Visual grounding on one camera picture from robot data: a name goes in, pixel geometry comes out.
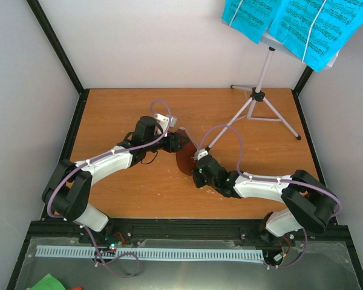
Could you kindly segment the brown wooden metronome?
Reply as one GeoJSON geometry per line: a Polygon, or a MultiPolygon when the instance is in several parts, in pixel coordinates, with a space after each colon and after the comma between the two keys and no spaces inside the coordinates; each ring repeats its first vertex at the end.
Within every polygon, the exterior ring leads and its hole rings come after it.
{"type": "Polygon", "coordinates": [[[193,156],[197,151],[197,143],[185,127],[179,127],[175,132],[185,132],[190,139],[190,142],[175,156],[178,169],[185,175],[191,176],[196,168],[196,161],[194,161],[193,156]]]}

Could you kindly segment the white tripod music stand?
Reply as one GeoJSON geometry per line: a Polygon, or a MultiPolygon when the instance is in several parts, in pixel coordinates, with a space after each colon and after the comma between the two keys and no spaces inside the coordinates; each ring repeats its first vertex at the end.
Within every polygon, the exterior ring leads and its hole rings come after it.
{"type": "MultiPolygon", "coordinates": [[[[256,120],[256,121],[272,121],[272,122],[281,122],[283,123],[286,128],[288,128],[289,131],[294,135],[294,137],[297,140],[301,140],[302,137],[299,133],[297,133],[296,130],[287,122],[287,120],[277,111],[277,109],[271,104],[271,102],[267,99],[266,94],[262,91],[263,82],[266,78],[268,69],[270,67],[270,63],[272,61],[272,57],[276,51],[280,51],[284,54],[287,54],[292,57],[296,57],[293,53],[291,53],[282,43],[280,43],[278,40],[273,38],[272,36],[269,36],[268,33],[264,33],[261,42],[263,44],[268,45],[267,55],[263,64],[263,68],[261,70],[261,74],[258,79],[258,83],[255,87],[247,87],[245,85],[231,85],[231,89],[238,89],[240,91],[246,91],[251,92],[250,97],[246,100],[244,105],[240,108],[240,110],[231,118],[231,120],[227,123],[227,126],[231,126],[235,121],[241,120],[242,118],[246,118],[248,120],[256,120]],[[265,103],[270,110],[275,114],[276,118],[267,118],[267,117],[253,117],[253,111],[256,107],[256,104],[259,102],[265,103]],[[247,108],[248,112],[244,116],[240,116],[241,113],[243,113],[247,108]]],[[[329,69],[333,66],[335,63],[337,57],[338,57],[339,51],[335,54],[335,56],[332,57],[332,59],[329,61],[329,63],[324,67],[324,69],[329,69]]],[[[213,148],[214,144],[217,143],[217,141],[224,135],[224,133],[229,129],[228,127],[224,127],[221,132],[211,141],[211,143],[206,148],[207,151],[209,151],[211,148],[213,148]]]]}

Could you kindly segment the blue sheet music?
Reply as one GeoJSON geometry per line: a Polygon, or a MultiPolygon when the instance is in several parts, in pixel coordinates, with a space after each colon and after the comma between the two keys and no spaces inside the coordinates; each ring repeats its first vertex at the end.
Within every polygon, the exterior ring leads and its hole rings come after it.
{"type": "Polygon", "coordinates": [[[225,1],[221,20],[258,44],[281,3],[277,0],[225,1]]]}
{"type": "Polygon", "coordinates": [[[363,1],[283,1],[269,34],[320,72],[363,24],[363,1]]]}

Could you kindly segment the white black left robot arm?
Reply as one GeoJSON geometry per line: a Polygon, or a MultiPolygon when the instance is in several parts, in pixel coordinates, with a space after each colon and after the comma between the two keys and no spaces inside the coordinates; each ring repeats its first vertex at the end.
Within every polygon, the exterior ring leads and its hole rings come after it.
{"type": "Polygon", "coordinates": [[[189,138],[185,129],[168,130],[174,123],[173,118],[161,115],[142,116],[134,131],[109,151],[75,163],[68,159],[59,161],[42,194],[48,215],[58,212],[63,219],[91,229],[100,243],[109,242],[114,228],[110,218],[89,203],[92,186],[141,163],[147,152],[178,153],[186,148],[189,138]]]}

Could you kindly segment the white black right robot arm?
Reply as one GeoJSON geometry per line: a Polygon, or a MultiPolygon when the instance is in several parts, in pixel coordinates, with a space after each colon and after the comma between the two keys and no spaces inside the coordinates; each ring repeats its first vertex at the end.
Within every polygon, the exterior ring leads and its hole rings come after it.
{"type": "Polygon", "coordinates": [[[321,234],[342,209],[336,195],[305,170],[285,176],[228,172],[211,155],[202,155],[191,173],[196,187],[208,185],[225,198],[260,198],[285,204],[285,209],[266,214],[258,227],[266,245],[293,231],[321,234]]]}

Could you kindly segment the red paper piece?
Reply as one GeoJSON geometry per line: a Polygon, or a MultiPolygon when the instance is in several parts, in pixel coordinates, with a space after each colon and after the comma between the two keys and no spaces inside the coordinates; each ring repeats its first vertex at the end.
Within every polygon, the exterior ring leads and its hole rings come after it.
{"type": "Polygon", "coordinates": [[[83,290],[83,288],[82,288],[82,287],[80,287],[80,286],[78,286],[78,287],[70,288],[70,289],[68,289],[68,290],[83,290]]]}

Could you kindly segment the green paper sheet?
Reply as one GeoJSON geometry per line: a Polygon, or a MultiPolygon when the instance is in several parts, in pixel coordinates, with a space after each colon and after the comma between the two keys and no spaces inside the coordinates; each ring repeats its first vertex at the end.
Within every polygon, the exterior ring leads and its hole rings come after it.
{"type": "Polygon", "coordinates": [[[66,290],[64,285],[51,274],[47,274],[34,286],[28,288],[30,290],[66,290]]]}

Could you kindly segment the black front mounting rail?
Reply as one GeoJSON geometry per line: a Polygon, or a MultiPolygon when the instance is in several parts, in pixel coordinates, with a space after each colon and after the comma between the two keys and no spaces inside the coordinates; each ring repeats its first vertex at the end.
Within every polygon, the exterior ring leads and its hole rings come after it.
{"type": "Polygon", "coordinates": [[[261,243],[260,219],[119,219],[114,232],[121,231],[127,242],[146,239],[225,240],[241,245],[261,243]]]}

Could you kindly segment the black aluminium frame post right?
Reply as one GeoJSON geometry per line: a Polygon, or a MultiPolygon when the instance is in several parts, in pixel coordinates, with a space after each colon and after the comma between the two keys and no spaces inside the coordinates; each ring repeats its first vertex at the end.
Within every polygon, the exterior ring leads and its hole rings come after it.
{"type": "Polygon", "coordinates": [[[311,69],[311,67],[306,66],[304,71],[302,72],[300,78],[298,79],[295,87],[292,89],[292,93],[294,96],[299,96],[302,90],[304,89],[305,85],[307,84],[310,76],[314,70],[311,69]]]}

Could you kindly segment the black aluminium frame post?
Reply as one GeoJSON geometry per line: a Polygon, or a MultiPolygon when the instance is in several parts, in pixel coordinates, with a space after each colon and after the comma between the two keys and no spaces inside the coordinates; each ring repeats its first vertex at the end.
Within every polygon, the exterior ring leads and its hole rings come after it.
{"type": "Polygon", "coordinates": [[[56,53],[60,63],[62,64],[67,76],[71,80],[75,90],[79,95],[82,95],[84,92],[84,88],[63,48],[59,38],[57,37],[47,15],[44,12],[41,4],[37,0],[26,0],[28,6],[33,12],[36,20],[38,21],[42,31],[44,32],[46,38],[48,39],[52,49],[56,53]]]}
{"type": "Polygon", "coordinates": [[[305,85],[307,84],[310,76],[314,70],[311,69],[311,67],[306,66],[304,71],[302,72],[300,78],[298,79],[295,87],[292,89],[292,93],[294,96],[299,96],[302,90],[304,89],[305,85]]]}

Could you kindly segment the black aluminium frame post left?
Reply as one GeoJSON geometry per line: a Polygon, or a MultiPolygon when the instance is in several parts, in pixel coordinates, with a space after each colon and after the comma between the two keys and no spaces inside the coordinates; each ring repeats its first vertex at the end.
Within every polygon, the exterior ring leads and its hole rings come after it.
{"type": "Polygon", "coordinates": [[[47,15],[44,12],[41,4],[37,0],[26,0],[28,6],[33,12],[36,20],[38,21],[42,31],[44,32],[46,38],[48,39],[52,49],[56,53],[60,63],[62,64],[67,76],[71,80],[75,90],[79,95],[82,95],[84,92],[84,88],[63,48],[59,38],[57,37],[47,15]]]}

